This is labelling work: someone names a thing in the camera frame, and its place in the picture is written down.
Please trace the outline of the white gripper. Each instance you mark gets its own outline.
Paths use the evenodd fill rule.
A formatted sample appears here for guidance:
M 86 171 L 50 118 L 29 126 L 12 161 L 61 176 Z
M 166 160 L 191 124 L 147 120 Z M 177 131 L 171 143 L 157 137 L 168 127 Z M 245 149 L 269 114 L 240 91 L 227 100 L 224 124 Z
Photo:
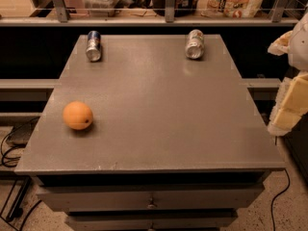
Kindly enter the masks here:
M 289 65 L 308 71 L 308 13 L 268 48 L 272 55 L 288 53 Z M 285 136 L 308 113 L 308 72 L 299 72 L 293 79 L 285 77 L 279 86 L 270 116 L 268 131 L 273 136 Z

